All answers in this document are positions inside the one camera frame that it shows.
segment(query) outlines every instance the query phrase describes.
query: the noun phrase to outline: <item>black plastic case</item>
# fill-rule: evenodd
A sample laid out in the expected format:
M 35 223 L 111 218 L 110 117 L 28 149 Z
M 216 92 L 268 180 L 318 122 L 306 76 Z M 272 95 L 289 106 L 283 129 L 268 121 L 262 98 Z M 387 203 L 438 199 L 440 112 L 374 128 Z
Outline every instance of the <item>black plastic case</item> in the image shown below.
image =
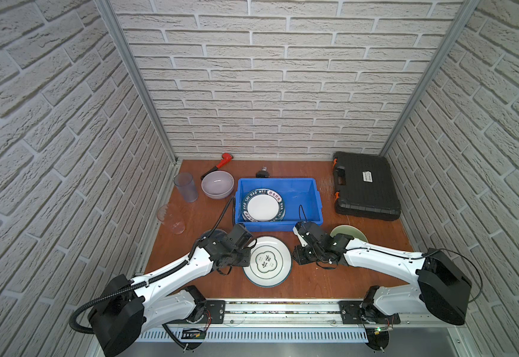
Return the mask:
M 400 217 L 401 204 L 386 158 L 338 151 L 333 176 L 337 213 L 382 220 Z

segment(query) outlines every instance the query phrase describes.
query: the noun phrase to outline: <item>blue plastic bin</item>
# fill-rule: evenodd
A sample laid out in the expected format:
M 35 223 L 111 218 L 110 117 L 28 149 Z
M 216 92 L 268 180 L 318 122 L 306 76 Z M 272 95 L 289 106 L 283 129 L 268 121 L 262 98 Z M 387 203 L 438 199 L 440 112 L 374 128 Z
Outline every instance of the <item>blue plastic bin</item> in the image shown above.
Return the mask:
M 255 189 L 271 189 L 284 199 L 285 216 L 279 222 L 248 222 L 242 217 L 242 200 Z M 243 223 L 250 232 L 289 232 L 299 221 L 299 205 L 307 220 L 323 224 L 321 195 L 312 178 L 241 178 L 235 193 L 235 223 Z

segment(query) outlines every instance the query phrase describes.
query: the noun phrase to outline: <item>red object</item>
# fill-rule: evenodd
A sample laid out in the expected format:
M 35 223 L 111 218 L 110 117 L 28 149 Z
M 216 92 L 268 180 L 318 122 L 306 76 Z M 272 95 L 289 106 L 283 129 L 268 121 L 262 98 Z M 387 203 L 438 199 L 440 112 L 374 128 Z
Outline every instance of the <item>red object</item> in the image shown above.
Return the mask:
M 228 153 L 223 153 L 222 154 L 222 160 L 216 166 L 214 166 L 208 172 L 206 172 L 204 175 L 200 176 L 200 180 L 203 180 L 206 177 L 206 175 L 208 175 L 209 173 L 213 173 L 214 171 L 218 170 L 222 166 L 226 165 L 233 158 L 234 158 L 234 155 L 228 154 Z

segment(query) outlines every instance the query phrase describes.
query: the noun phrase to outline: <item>stacked plates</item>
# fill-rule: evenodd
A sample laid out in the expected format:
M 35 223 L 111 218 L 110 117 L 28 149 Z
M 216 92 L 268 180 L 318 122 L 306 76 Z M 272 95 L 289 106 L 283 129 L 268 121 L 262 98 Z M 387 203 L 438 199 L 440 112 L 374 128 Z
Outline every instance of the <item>stacked plates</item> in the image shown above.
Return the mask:
M 259 237 L 251 250 L 250 266 L 243 272 L 257 286 L 274 287 L 284 282 L 292 270 L 292 256 L 281 240 Z
M 249 222 L 275 222 L 284 215 L 284 200 L 273 190 L 255 189 L 242 201 L 242 216 Z

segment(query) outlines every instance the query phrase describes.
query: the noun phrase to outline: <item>light purple bowl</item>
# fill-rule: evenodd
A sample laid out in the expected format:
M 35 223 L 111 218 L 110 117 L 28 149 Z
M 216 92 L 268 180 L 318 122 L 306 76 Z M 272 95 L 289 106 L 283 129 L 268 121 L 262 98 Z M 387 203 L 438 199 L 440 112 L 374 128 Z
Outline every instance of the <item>light purple bowl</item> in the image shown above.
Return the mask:
M 202 190 L 210 198 L 226 198 L 234 190 L 234 177 L 226 171 L 214 171 L 202 180 Z

